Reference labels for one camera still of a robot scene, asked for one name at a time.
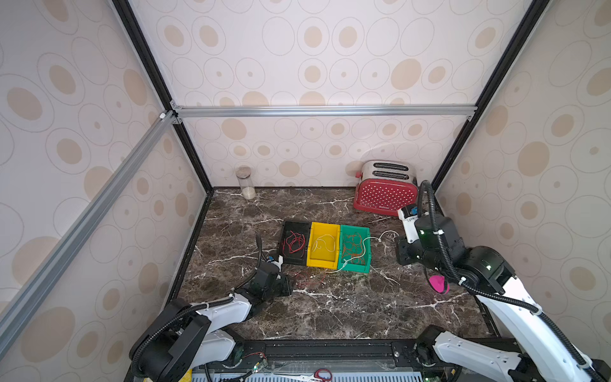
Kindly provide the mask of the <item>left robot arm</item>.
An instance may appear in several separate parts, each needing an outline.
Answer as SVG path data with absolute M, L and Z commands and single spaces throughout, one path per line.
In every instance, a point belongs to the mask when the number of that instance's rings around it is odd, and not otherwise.
M 293 282 L 282 265 L 264 262 L 222 299 L 200 303 L 174 299 L 130 349 L 131 374 L 152 381 L 179 381 L 190 369 L 227 360 L 238 341 L 224 328 L 253 318 L 292 291 Z

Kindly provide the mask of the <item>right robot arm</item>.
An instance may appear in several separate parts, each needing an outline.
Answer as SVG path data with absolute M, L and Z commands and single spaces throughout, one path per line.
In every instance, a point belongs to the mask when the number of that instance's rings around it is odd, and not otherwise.
M 590 358 L 568 339 L 498 251 L 467 248 L 447 216 L 398 214 L 406 233 L 398 243 L 398 263 L 436 271 L 444 278 L 444 290 L 452 283 L 464 288 L 502 322 L 521 348 L 497 350 L 430 325 L 414 346 L 421 365 L 456 364 L 495 381 L 610 379 L 608 364 Z

